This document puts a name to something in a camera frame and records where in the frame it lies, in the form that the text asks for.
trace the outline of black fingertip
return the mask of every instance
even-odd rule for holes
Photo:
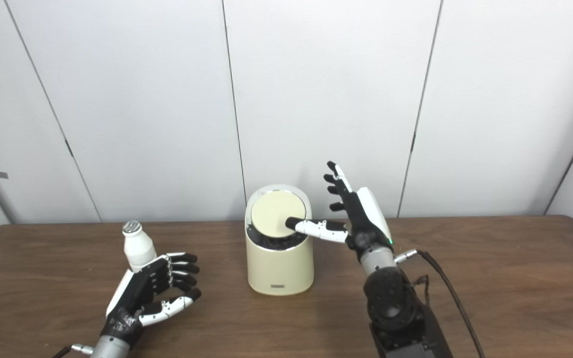
[[[198,283],[198,280],[190,274],[176,273],[174,274],[174,279],[177,279],[179,281],[184,281],[192,286],[196,286],[196,283]]]
[[[187,293],[185,294],[186,297],[189,297],[190,299],[192,299],[193,301],[199,299],[202,295],[202,292],[200,290],[198,290],[198,288],[192,288],[191,290],[187,291]]]
[[[330,208],[330,211],[342,211],[346,209],[344,208],[344,204],[342,204],[341,202],[334,202],[331,205],[329,205],[328,208]]]
[[[196,263],[198,261],[198,256],[192,254],[184,254],[180,258],[178,258],[178,261],[185,261],[187,263]]]
[[[303,218],[289,217],[285,222],[285,226],[289,229],[295,230],[295,226],[298,224],[298,222],[302,221],[304,221]]]
[[[325,180],[327,183],[331,183],[331,184],[334,184],[334,183],[335,183],[335,177],[333,177],[331,174],[325,174],[325,175],[324,175],[324,180]]]
[[[327,162],[328,167],[333,171],[333,173],[335,173],[335,175],[337,175],[337,170],[335,170],[335,163],[333,163],[332,161],[328,161]]]

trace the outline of silver bottle cap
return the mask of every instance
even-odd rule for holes
[[[136,220],[128,221],[123,225],[123,232],[125,234],[136,233],[141,229],[141,223]]]

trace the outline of robotic hand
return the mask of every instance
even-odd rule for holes
[[[118,284],[105,313],[105,325],[96,347],[74,344],[63,348],[54,358],[70,350],[80,351],[91,358],[125,358],[141,338],[145,327],[162,322],[187,308],[200,297],[193,287],[198,273],[196,256],[184,252],[158,256],[139,272],[127,270]],[[154,302],[155,295],[171,287],[180,288],[184,295]]]
[[[342,222],[288,218],[285,225],[299,233],[332,242],[344,242],[357,253],[366,273],[371,333],[381,358],[452,358],[452,353],[430,306],[417,297],[414,285],[397,263],[417,254],[411,250],[393,255],[388,224],[368,188],[353,191],[338,165],[328,162],[333,174],[324,175],[328,192],[341,202],[332,211],[346,210],[350,231]]]

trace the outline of black robotic finger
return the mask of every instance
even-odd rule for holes
[[[171,264],[172,270],[184,270],[189,273],[198,273],[200,272],[200,268],[194,265],[193,263],[187,262],[178,262]]]
[[[327,162],[328,169],[332,170],[335,175],[337,175],[337,170],[335,169],[335,163],[332,161]]]
[[[195,289],[189,283],[186,283],[185,281],[180,281],[179,279],[173,280],[172,286],[175,288],[179,288],[183,292],[189,292],[192,289]]]
[[[201,297],[201,295],[202,295],[202,292],[200,290],[198,290],[198,288],[193,287],[188,292],[185,292],[183,297],[187,297],[187,298],[189,298],[195,302],[197,299],[199,299]]]
[[[191,274],[188,274],[187,272],[183,272],[181,270],[175,270],[172,272],[172,277],[173,279],[177,279],[179,281],[184,281],[192,286],[196,286],[196,283],[198,283],[198,280],[193,277]]]
[[[147,266],[143,267],[142,271],[147,272],[149,276],[154,276],[158,272],[165,270],[169,266],[169,262],[163,257],[159,256],[150,262]]]
[[[333,177],[333,175],[331,174],[325,174],[324,175],[324,180],[329,183],[329,184],[334,184],[335,183],[335,177]]]
[[[195,264],[198,261],[198,256],[196,255],[192,255],[192,254],[187,254],[186,252],[173,252],[170,254],[167,254],[169,256],[169,260],[172,263],[177,263],[177,262],[184,262],[184,263],[193,263]]]
[[[344,208],[344,204],[341,202],[334,202],[331,205],[329,205],[328,208],[330,208],[330,211],[346,210],[346,208]]]

